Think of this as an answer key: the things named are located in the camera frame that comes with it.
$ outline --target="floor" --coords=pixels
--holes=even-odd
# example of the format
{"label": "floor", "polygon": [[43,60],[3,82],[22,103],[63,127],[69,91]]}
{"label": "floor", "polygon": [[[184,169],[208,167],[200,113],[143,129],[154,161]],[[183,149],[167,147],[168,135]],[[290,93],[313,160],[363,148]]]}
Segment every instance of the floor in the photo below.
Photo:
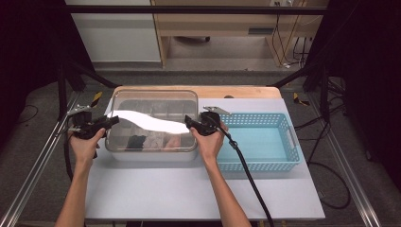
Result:
{"label": "floor", "polygon": [[[101,75],[123,84],[129,82],[133,84],[267,85],[290,75],[302,66],[302,61],[293,59],[290,53],[288,59],[293,61],[293,64],[289,68],[277,67],[271,53],[267,50],[268,46],[264,38],[258,37],[212,37],[210,42],[206,42],[203,38],[178,37],[172,39],[165,68],[138,64],[135,69],[129,71],[103,71]],[[272,74],[271,78],[266,79],[266,73]],[[304,78],[295,79],[281,88],[282,97],[288,105],[288,112],[294,126],[302,126],[319,115],[316,109],[319,90],[305,93],[302,89],[303,81]],[[337,84],[342,83],[340,79],[333,79],[333,81]],[[82,102],[91,101],[92,83],[88,80],[88,91],[83,96]],[[104,96],[109,96],[113,91],[106,88],[104,90]],[[294,101],[294,93],[299,96],[299,102]],[[54,101],[56,95],[57,84],[49,84],[29,95],[27,104],[31,106],[27,106],[21,115],[24,123],[16,125],[14,131],[10,132],[11,139],[0,153],[1,215],[4,215],[17,195],[56,124],[58,114],[58,103]],[[331,108],[341,106],[341,98],[336,94],[330,94],[329,98],[332,99]],[[100,101],[97,113],[101,113],[102,108],[105,108],[106,100]],[[305,157],[311,155],[322,130],[323,123],[319,120],[310,126],[299,127],[297,130]],[[401,195],[381,164],[366,159],[363,145],[359,142],[358,135],[352,122],[347,118],[344,108],[339,108],[332,113],[331,127],[326,129],[322,136],[313,161],[329,166],[336,174],[320,165],[311,165],[310,172],[322,196],[326,219],[277,220],[276,226],[401,226],[399,216]],[[34,226],[31,221],[39,221],[34,222],[36,226],[46,224],[50,226],[57,217],[69,185],[61,150],[62,144],[58,143],[48,163],[45,164],[46,167],[35,189],[31,192],[30,199],[23,204],[25,209],[19,218],[20,226]],[[350,189],[352,199],[349,204],[347,204],[348,194],[343,182],[346,182]],[[110,222],[96,221],[88,224],[113,225]]]}

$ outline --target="clear plastic container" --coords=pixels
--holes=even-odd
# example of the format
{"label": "clear plastic container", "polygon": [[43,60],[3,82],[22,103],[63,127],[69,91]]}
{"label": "clear plastic container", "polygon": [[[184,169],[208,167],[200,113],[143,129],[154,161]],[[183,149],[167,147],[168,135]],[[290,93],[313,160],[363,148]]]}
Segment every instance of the clear plastic container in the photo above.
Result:
{"label": "clear plastic container", "polygon": [[186,115],[198,118],[192,91],[120,90],[109,116],[119,116],[106,137],[106,149],[120,161],[188,161],[195,158],[195,138]]}

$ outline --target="white tabletop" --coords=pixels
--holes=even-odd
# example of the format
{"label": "white tabletop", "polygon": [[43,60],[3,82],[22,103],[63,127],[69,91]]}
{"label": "white tabletop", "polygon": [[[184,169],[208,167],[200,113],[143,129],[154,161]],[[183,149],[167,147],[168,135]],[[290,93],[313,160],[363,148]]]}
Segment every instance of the white tabletop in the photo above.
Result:
{"label": "white tabletop", "polygon": [[[288,114],[282,98],[200,98],[199,106],[200,112],[203,106],[219,106],[229,112]],[[105,149],[104,141],[99,144],[89,177],[86,218],[219,219],[212,186],[199,155],[193,161],[179,163],[121,162]],[[304,156],[301,160],[289,172],[254,175],[274,219],[324,218]],[[248,180],[232,179],[227,183],[249,219],[266,219]]]}

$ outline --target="blue basket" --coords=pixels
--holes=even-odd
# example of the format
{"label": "blue basket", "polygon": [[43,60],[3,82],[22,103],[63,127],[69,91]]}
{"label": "blue basket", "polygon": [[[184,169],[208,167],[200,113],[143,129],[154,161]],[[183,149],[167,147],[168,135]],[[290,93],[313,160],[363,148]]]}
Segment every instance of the blue basket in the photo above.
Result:
{"label": "blue basket", "polygon": [[[290,171],[301,161],[295,130],[283,113],[233,113],[221,115],[237,141],[250,171]],[[227,138],[218,154],[221,171],[243,171]]]}

